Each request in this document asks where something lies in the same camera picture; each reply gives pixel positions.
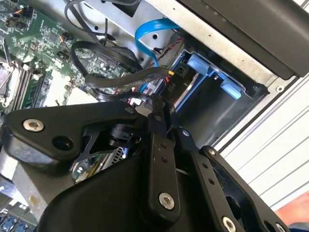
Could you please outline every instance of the mounting arm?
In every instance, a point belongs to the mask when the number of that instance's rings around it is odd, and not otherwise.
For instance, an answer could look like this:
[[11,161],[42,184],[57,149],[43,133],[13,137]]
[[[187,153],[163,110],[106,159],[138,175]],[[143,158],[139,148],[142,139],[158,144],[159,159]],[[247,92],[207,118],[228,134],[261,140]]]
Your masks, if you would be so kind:
[[[36,232],[289,229],[212,147],[198,150],[174,108],[151,96],[15,111],[1,133],[0,173],[40,220]],[[129,156],[73,185],[76,160],[127,147]]]

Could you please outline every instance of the hole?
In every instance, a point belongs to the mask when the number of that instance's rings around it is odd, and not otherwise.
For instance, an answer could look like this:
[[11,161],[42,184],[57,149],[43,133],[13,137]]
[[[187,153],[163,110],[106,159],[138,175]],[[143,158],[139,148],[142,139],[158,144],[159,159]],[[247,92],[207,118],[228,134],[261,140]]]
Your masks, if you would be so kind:
[[133,138],[133,142],[135,144],[138,144],[140,141],[141,141],[141,137],[140,136],[137,136],[137,137]]
[[230,206],[236,220],[241,219],[241,209],[238,202],[231,196],[226,197],[227,203]]
[[164,197],[163,200],[166,202],[166,204],[170,205],[172,204],[172,202],[170,201],[170,199],[168,197]]
[[73,141],[67,136],[57,136],[53,138],[52,143],[60,151],[70,151],[73,148]]
[[162,160],[162,162],[164,162],[164,163],[167,163],[167,162],[168,162],[168,159],[165,158],[165,157],[162,157],[161,160]]
[[233,228],[233,224],[230,221],[227,221],[226,224],[229,228]]
[[29,123],[29,126],[30,126],[31,128],[38,128],[40,125],[39,125],[37,122],[30,122],[30,123]]
[[213,179],[209,178],[208,181],[209,181],[209,183],[211,183],[212,185],[214,185]]
[[264,221],[264,224],[270,232],[276,232],[275,228],[268,221]]

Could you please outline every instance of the bolt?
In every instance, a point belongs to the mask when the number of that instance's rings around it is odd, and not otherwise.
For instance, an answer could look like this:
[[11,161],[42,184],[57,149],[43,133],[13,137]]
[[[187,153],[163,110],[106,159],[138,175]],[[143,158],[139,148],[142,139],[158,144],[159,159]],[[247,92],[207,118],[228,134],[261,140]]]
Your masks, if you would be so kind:
[[187,132],[186,130],[183,130],[183,134],[184,134],[185,136],[187,136],[187,137],[190,136],[189,132]]
[[24,121],[23,127],[31,132],[41,132],[44,129],[44,124],[36,119],[27,119]]
[[232,222],[231,219],[229,219],[228,217],[223,217],[222,222],[223,222],[223,225],[225,226],[225,228],[227,228],[227,230],[229,232],[236,232],[236,226]]
[[156,115],[156,116],[154,116],[154,117],[155,117],[155,119],[156,119],[158,122],[162,122],[162,118],[160,118],[160,116]]
[[126,111],[128,112],[128,113],[130,113],[130,114],[132,114],[132,113],[134,113],[134,111],[131,109],[131,108],[126,108]]
[[276,223],[276,226],[281,232],[285,232],[285,229],[280,224]]
[[159,195],[159,201],[160,204],[168,210],[172,210],[175,207],[174,199],[168,193],[162,192]]
[[139,136],[139,137],[136,137],[136,138],[134,139],[134,143],[135,143],[135,144],[139,144],[140,141],[141,141],[141,137],[140,137],[140,136]]
[[208,149],[208,152],[209,152],[209,154],[211,154],[212,156],[215,156],[215,155],[216,155],[215,151],[212,150],[212,149]]
[[277,93],[282,93],[284,91],[284,86],[278,86],[277,88],[276,88],[276,92]]

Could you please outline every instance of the black plastic cover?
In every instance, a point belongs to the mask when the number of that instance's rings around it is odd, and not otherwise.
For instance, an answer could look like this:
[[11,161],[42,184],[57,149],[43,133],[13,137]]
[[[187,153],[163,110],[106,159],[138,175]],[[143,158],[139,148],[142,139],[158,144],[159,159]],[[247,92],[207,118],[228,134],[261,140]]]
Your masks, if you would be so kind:
[[178,1],[282,79],[309,72],[309,14],[293,0]]

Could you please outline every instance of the green circuit board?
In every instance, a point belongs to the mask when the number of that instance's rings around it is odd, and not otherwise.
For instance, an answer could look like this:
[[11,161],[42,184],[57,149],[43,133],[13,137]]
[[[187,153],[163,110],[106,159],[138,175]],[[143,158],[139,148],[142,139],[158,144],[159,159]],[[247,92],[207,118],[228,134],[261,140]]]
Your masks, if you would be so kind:
[[[16,12],[21,9],[20,6],[29,7],[21,0],[16,3],[12,0],[2,0],[0,12]],[[60,40],[60,36],[65,32],[67,31],[58,23],[35,9],[28,16],[21,14],[13,17],[12,14],[0,14],[0,39],[5,38],[12,60],[16,59],[20,63],[27,64],[35,70],[34,72],[39,71],[44,74],[39,80],[36,78],[27,82],[21,108],[65,105],[75,88],[87,95],[92,94],[70,58],[63,59],[63,56],[58,55],[61,52],[70,56],[68,49]],[[77,40],[79,39],[74,37],[66,42],[66,46],[70,48]],[[116,63],[111,64],[104,57],[94,55],[90,51],[81,50],[78,51],[78,55],[84,57],[82,63],[91,73],[100,73],[107,78],[126,75],[122,67]],[[105,91],[114,93],[112,88]],[[6,106],[5,113],[11,110],[11,107]]]

